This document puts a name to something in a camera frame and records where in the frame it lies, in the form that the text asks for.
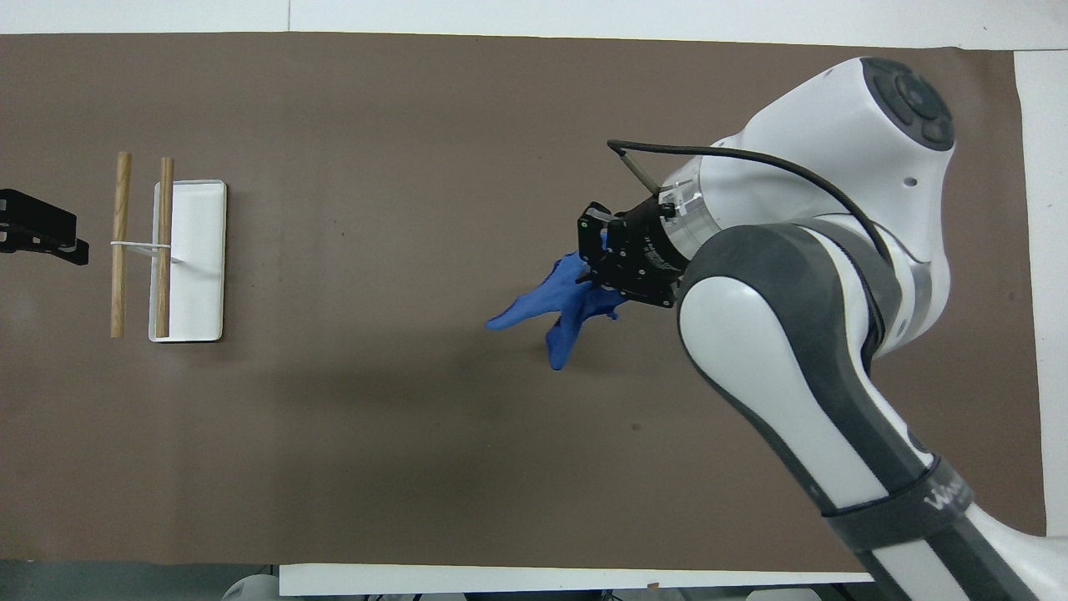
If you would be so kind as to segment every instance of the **white panel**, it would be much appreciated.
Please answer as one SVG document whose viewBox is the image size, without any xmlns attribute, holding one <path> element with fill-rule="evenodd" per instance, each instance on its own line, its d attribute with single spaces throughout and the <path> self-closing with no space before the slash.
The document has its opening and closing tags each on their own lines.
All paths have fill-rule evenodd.
<svg viewBox="0 0 1068 601">
<path fill-rule="evenodd" d="M 914 540 L 871 553 L 909 599 L 968 601 L 968 596 L 926 541 Z"/>
<path fill-rule="evenodd" d="M 285 31 L 288 0 L 0 0 L 0 33 Z"/>
<path fill-rule="evenodd" d="M 1068 538 L 1014 531 L 972 505 L 964 517 L 1039 599 L 1068 599 Z"/>
<path fill-rule="evenodd" d="M 779 434 L 835 507 L 886 496 L 812 396 L 779 318 L 758 291 L 727 276 L 701 280 L 682 299 L 678 330 L 693 363 Z"/>
<path fill-rule="evenodd" d="M 1068 51 L 1017 52 L 1047 533 L 1068 535 Z"/>
<path fill-rule="evenodd" d="M 864 391 L 871 399 L 871 404 L 877 410 L 879 410 L 879 413 L 882 414 L 886 424 L 889 424 L 890 427 L 897 432 L 901 443 L 909 447 L 909 450 L 911 450 L 916 459 L 918 459 L 924 465 L 930 468 L 931 464 L 934 463 L 934 456 L 930 453 L 917 449 L 916 446 L 912 444 L 912 441 L 909 439 L 909 426 L 905 423 L 905 420 L 902 420 L 897 411 L 891 407 L 890 402 L 886 401 L 886 398 L 882 396 L 882 393 L 875 388 L 871 380 L 866 374 L 864 374 L 864 367 L 861 364 L 860 349 L 864 344 L 864 339 L 867 337 L 868 305 L 860 278 L 855 274 L 855 267 L 853 267 L 849 257 L 846 256 L 846 253 L 843 252 L 831 238 L 819 232 L 807 228 L 805 231 L 808 235 L 816 238 L 816 241 L 818 241 L 823 249 L 827 250 L 828 256 L 830 256 L 831 260 L 834 262 L 838 272 L 843 273 L 842 292 L 848 311 L 846 316 L 846 337 L 849 341 L 849 357 L 852 360 L 853 371 L 857 373 L 857 379 L 861 382 L 861 385 L 864 386 Z"/>
<path fill-rule="evenodd" d="M 285 596 L 487 592 L 498 590 L 635 589 L 698 586 L 772 586 L 870 582 L 848 572 L 721 572 L 701 570 L 591 570 L 467 566 L 373 566 L 299 564 L 281 566 Z"/>
<path fill-rule="evenodd" d="M 1027 0 L 293 0 L 295 31 L 709 39 L 844 46 L 1068 47 L 1068 4 Z"/>
</svg>

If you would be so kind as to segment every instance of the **blue towel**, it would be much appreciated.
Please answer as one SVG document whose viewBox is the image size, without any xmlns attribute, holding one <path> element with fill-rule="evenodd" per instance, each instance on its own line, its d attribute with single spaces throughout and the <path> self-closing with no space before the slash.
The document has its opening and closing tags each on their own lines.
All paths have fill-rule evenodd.
<svg viewBox="0 0 1068 601">
<path fill-rule="evenodd" d="M 549 366 L 554 370 L 563 369 L 571 357 L 582 322 L 596 316 L 618 319 L 615 309 L 627 300 L 618 290 L 604 289 L 592 281 L 575 283 L 587 269 L 578 251 L 563 255 L 545 281 L 516 298 L 503 314 L 486 322 L 486 328 L 504 330 L 523 320 L 559 312 L 560 319 L 545 335 L 545 343 L 549 347 Z"/>
</svg>

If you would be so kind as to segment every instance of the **wooden stick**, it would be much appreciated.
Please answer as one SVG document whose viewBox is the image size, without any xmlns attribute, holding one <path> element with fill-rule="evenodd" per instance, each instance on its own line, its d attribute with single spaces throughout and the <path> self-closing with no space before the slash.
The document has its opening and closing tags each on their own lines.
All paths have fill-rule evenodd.
<svg viewBox="0 0 1068 601">
<path fill-rule="evenodd" d="M 171 243 L 171 196 L 174 193 L 174 159 L 160 160 L 159 210 L 156 212 L 156 243 Z M 171 335 L 171 249 L 156 254 L 156 338 Z"/>
<path fill-rule="evenodd" d="M 126 207 L 130 197 L 130 153 L 119 153 L 115 170 L 115 215 L 111 239 L 126 239 Z M 126 331 L 126 247 L 111 244 L 111 338 L 122 338 Z"/>
</svg>

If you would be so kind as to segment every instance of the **black cable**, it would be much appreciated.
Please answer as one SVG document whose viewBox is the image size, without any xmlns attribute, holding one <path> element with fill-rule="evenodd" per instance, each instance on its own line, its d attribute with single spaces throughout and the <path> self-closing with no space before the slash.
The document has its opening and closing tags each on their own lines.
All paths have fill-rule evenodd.
<svg viewBox="0 0 1068 601">
<path fill-rule="evenodd" d="M 838 204 L 845 207 L 845 209 L 860 222 L 861 227 L 864 228 L 864 233 L 871 238 L 871 243 L 875 244 L 876 252 L 878 252 L 879 255 L 886 260 L 888 265 L 894 265 L 890 257 L 890 249 L 886 248 L 886 242 L 882 239 L 882 236 L 879 235 L 879 231 L 876 228 L 875 222 L 864 213 L 861 207 L 858 206 L 851 197 L 846 195 L 846 192 L 838 189 L 837 186 L 827 180 L 818 173 L 811 171 L 797 162 L 761 152 L 718 146 L 676 146 L 668 144 L 649 144 L 645 142 L 628 142 L 626 140 L 609 140 L 608 147 L 612 148 L 612 151 L 619 155 L 621 158 L 627 154 L 626 151 L 628 149 L 654 154 L 674 154 L 684 156 L 724 156 L 727 158 L 761 162 L 764 164 L 769 164 L 771 167 L 794 173 L 795 175 L 814 184 L 819 189 L 831 194 L 834 200 L 838 201 Z"/>
<path fill-rule="evenodd" d="M 844 601 L 857 601 L 857 598 L 849 592 L 849 589 L 847 589 L 845 585 L 835 583 L 831 585 L 831 588 L 833 588 L 834 591 L 838 594 L 838 597 L 842 597 Z"/>
</svg>

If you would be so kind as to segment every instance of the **brown table surface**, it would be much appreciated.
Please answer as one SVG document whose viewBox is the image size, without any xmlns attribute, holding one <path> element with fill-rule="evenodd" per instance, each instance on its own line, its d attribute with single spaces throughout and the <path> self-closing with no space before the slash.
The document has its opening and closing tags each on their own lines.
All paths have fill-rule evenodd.
<svg viewBox="0 0 1068 601">
<path fill-rule="evenodd" d="M 876 383 L 978 503 L 1043 529 L 1008 52 L 362 34 L 0 37 L 0 185 L 92 260 L 0 256 L 0 556 L 860 570 L 776 457 L 627 304 L 549 370 L 483 322 L 644 190 L 608 138 L 703 144 L 812 75 L 902 60 L 958 127 L 949 306 Z M 230 190 L 223 341 L 108 338 L 115 153 L 131 239 L 160 156 Z M 644 159 L 658 176 L 677 159 Z"/>
</svg>

